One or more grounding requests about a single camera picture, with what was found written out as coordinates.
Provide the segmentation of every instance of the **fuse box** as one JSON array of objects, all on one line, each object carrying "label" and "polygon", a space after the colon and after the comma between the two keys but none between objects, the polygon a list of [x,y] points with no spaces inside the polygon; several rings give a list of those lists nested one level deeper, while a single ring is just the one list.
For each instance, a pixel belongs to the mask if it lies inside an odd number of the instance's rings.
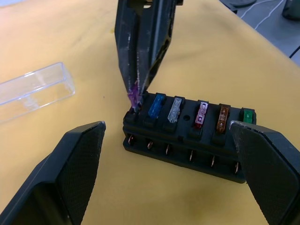
[{"label": "fuse box", "polygon": [[140,111],[123,121],[124,148],[130,152],[244,183],[230,133],[232,120],[256,124],[253,109],[145,93]]}]

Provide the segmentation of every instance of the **blade fuse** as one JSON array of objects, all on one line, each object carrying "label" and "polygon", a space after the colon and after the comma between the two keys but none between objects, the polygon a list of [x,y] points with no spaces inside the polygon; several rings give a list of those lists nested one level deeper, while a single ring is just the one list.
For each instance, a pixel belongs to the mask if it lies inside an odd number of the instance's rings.
[{"label": "blade fuse", "polygon": [[219,120],[217,122],[217,131],[218,131],[218,133],[222,134],[225,131],[228,112],[229,112],[229,106],[222,105],[220,115],[219,115]]},{"label": "blade fuse", "polygon": [[198,129],[200,129],[204,123],[204,118],[205,118],[207,108],[208,108],[208,103],[201,102],[199,110],[198,110],[198,114],[197,114],[196,120],[195,120],[195,127]]},{"label": "blade fuse", "polygon": [[181,102],[182,102],[181,98],[176,97],[174,99],[172,108],[171,108],[170,113],[168,115],[168,120],[169,120],[170,123],[176,123],[177,122],[178,116],[180,114],[180,104],[181,104]]},{"label": "blade fuse", "polygon": [[151,108],[148,111],[148,115],[152,119],[156,119],[160,113],[160,110],[162,108],[162,102],[164,100],[164,95],[157,94],[154,102],[152,103]]},{"label": "blade fuse", "polygon": [[244,110],[244,120],[243,122],[252,123],[253,112],[251,110]]}]

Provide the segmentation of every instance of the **yellow table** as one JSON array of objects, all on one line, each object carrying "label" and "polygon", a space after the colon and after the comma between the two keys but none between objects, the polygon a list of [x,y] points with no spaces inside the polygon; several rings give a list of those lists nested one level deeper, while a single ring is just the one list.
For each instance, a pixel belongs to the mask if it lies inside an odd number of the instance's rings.
[{"label": "yellow table", "polygon": [[[127,152],[129,109],[114,40],[117,1],[27,0],[0,9],[0,82],[63,61],[76,94],[0,125],[0,211],[63,134],[107,130],[83,225],[266,225],[249,187]],[[177,7],[150,92],[254,108],[257,123],[299,141],[300,69],[218,0]]]}]

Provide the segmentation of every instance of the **clear plastic lid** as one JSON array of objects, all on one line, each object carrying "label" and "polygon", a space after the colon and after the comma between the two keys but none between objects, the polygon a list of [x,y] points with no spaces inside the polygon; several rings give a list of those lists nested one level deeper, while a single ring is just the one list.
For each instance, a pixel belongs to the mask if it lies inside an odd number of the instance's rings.
[{"label": "clear plastic lid", "polygon": [[75,94],[62,62],[0,83],[0,123]]}]

